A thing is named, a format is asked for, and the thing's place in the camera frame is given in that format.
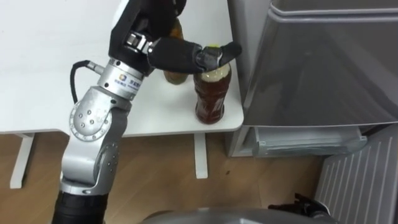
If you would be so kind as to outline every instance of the table leg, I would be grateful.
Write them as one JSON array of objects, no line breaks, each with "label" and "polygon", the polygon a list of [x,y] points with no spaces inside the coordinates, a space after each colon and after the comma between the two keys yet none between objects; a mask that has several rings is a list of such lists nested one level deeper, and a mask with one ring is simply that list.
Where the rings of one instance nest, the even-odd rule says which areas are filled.
[{"label": "table leg", "polygon": [[205,135],[205,133],[193,134],[195,142],[195,170],[197,179],[206,179],[208,177]]},{"label": "table leg", "polygon": [[30,150],[32,149],[32,143],[34,134],[16,134],[22,138],[21,147],[19,148],[17,161],[12,171],[10,188],[20,189],[22,188],[22,181],[25,175],[25,169],[29,160]]}]

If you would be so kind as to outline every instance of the refrigerator drawer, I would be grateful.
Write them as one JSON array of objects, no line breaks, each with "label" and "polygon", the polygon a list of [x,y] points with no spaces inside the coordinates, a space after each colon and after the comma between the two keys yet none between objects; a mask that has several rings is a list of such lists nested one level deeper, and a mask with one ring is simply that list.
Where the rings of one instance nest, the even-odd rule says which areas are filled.
[{"label": "refrigerator drawer", "polygon": [[332,155],[356,152],[367,138],[358,127],[265,128],[253,127],[246,137],[246,148],[255,157]]},{"label": "refrigerator drawer", "polygon": [[398,122],[398,17],[268,16],[244,125]]},{"label": "refrigerator drawer", "polygon": [[333,11],[398,11],[396,0],[273,0],[272,5],[285,12],[323,11],[324,14]]}]

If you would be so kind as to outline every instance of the wooden floor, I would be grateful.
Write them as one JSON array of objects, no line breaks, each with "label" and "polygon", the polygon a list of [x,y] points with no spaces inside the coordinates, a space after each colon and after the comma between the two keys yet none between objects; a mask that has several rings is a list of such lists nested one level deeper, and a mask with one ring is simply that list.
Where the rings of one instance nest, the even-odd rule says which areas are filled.
[{"label": "wooden floor", "polygon": [[[47,223],[58,192],[68,137],[37,134],[24,187],[9,180],[21,139],[0,135],[0,223]],[[159,210],[198,207],[263,207],[291,203],[294,192],[311,197],[319,157],[227,158],[222,134],[208,134],[208,179],[195,178],[193,135],[123,139],[107,223],[137,223]]]}]

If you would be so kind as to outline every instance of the logo sticker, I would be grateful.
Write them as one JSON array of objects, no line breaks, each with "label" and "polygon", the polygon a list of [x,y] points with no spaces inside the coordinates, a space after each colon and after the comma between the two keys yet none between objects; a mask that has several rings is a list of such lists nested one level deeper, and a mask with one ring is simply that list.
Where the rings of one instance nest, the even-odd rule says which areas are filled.
[{"label": "logo sticker", "polygon": [[122,80],[122,81],[126,81],[127,76],[125,76],[125,75],[120,75],[120,76],[119,76],[119,79]]}]

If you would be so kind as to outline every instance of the silver metal joint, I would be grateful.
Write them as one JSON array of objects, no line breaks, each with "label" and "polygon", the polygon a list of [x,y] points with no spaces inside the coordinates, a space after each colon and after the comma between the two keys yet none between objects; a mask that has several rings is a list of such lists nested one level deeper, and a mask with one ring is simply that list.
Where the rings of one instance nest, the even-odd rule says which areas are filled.
[{"label": "silver metal joint", "polygon": [[152,45],[152,42],[148,41],[144,35],[137,32],[131,33],[127,38],[126,43],[133,49],[133,51],[144,54],[147,54],[149,46]]},{"label": "silver metal joint", "polygon": [[131,101],[136,96],[143,79],[144,75],[141,72],[111,58],[98,80],[98,85]]}]

